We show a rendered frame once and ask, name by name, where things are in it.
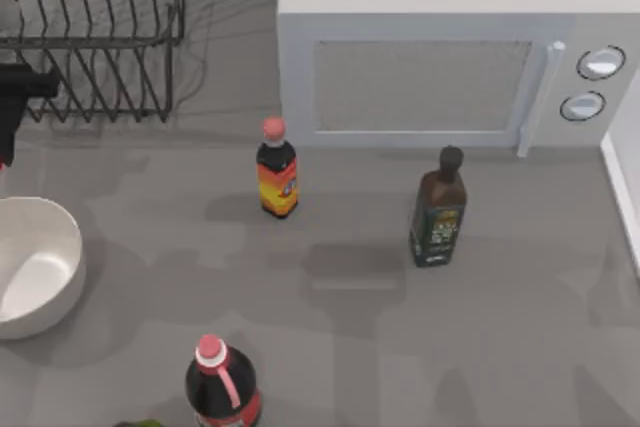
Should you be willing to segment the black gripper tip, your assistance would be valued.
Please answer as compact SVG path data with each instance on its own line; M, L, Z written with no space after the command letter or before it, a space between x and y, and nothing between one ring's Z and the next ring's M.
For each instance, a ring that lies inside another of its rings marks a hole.
M0 63L0 170L15 158L16 134L31 99L55 98L61 77L55 69L36 72L23 63Z

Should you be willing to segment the pale microwave door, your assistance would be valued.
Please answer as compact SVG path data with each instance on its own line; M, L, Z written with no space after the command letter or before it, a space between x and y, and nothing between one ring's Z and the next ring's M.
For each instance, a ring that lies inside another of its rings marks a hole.
M522 14L283 14L289 138L309 147L513 147L551 39Z

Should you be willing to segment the dark bottle with orange label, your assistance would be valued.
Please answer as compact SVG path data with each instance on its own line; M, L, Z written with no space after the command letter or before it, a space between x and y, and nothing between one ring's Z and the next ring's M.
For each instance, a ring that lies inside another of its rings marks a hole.
M259 198L266 212L283 219L299 201L297 153L286 139L282 117L265 119L262 128L263 142L256 153Z

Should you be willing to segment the white bowl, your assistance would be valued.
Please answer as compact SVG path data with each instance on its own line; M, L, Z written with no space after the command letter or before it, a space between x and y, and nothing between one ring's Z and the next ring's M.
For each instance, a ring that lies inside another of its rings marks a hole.
M58 203L0 199L0 342L38 335L79 301L86 279L79 224Z

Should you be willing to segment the large dark bottle red label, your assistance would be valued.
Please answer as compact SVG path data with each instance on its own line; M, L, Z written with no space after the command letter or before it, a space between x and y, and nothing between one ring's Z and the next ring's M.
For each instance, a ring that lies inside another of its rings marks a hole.
M262 398L256 370L240 350L203 335L185 374L185 395L198 427L257 427Z

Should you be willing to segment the dark brown bottle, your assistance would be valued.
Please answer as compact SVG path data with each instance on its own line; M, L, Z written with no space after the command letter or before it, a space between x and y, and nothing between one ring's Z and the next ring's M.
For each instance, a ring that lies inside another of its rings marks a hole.
M421 178L409 231L418 268L444 266L452 260L468 201L460 174L463 161L461 148L446 146L440 151L439 167Z

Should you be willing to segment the round microwave knob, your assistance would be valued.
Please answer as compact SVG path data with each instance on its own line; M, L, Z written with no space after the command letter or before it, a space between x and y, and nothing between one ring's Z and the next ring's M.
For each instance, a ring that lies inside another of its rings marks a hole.
M607 46L585 52L577 62L578 74L589 81L614 76L626 63L625 52L616 46Z
M605 98L594 91L566 98L560 108L560 115L569 122L586 122L597 117L605 108Z

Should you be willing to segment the white furniture panel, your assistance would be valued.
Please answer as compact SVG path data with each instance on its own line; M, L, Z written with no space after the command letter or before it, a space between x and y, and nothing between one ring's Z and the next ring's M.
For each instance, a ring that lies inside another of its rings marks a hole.
M600 144L600 149L616 201L619 217L625 232L634 272L636 277L640 279L640 222L636 215L633 198L624 176L622 164L620 163L614 142L609 133L604 136Z

